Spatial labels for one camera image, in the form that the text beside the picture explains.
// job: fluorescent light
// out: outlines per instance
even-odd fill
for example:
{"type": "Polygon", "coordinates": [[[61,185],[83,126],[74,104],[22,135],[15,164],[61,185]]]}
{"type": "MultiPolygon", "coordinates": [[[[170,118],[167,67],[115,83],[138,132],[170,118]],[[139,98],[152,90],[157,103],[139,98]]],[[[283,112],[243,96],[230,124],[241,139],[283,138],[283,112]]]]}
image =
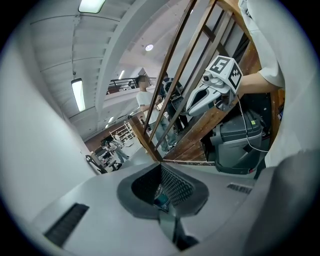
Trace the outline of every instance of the fluorescent light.
{"type": "Polygon", "coordinates": [[[113,119],[114,119],[114,116],[111,116],[110,119],[109,119],[109,121],[108,121],[108,124],[110,124],[113,119]]]}
{"type": "Polygon", "coordinates": [[[97,14],[106,0],[82,0],[78,8],[80,13],[97,14]]]}
{"type": "Polygon", "coordinates": [[[154,45],[153,45],[153,44],[148,44],[148,45],[145,47],[145,50],[146,50],[147,52],[150,52],[153,48],[154,48],[154,45]]]}
{"type": "Polygon", "coordinates": [[[122,70],[121,73],[120,73],[120,75],[119,75],[119,78],[118,78],[119,80],[122,78],[122,76],[124,75],[124,73],[125,73],[125,71],[122,70]]]}
{"type": "Polygon", "coordinates": [[[84,98],[84,91],[82,86],[82,79],[75,79],[71,81],[72,90],[75,98],[75,102],[78,106],[79,111],[84,111],[86,109],[85,106],[85,98],[84,98]]]}

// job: cable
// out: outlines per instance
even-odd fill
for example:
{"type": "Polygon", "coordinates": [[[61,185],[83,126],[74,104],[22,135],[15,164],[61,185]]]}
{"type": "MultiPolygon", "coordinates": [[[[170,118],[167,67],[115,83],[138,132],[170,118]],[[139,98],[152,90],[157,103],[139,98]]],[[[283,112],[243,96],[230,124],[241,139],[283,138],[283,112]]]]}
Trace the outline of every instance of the cable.
{"type": "Polygon", "coordinates": [[[241,111],[241,114],[242,114],[242,118],[243,118],[243,122],[244,122],[244,127],[245,127],[246,140],[248,141],[249,146],[250,146],[251,148],[253,148],[254,150],[268,153],[269,151],[265,151],[265,150],[256,148],[256,147],[254,147],[254,146],[252,146],[252,145],[250,144],[250,142],[249,142],[249,137],[248,137],[247,124],[246,124],[246,120],[245,120],[245,115],[244,115],[244,112],[242,111],[242,107],[241,107],[241,103],[240,103],[240,99],[239,99],[238,94],[236,95],[236,97],[238,98],[238,102],[239,102],[239,106],[240,106],[240,111],[241,111]]]}

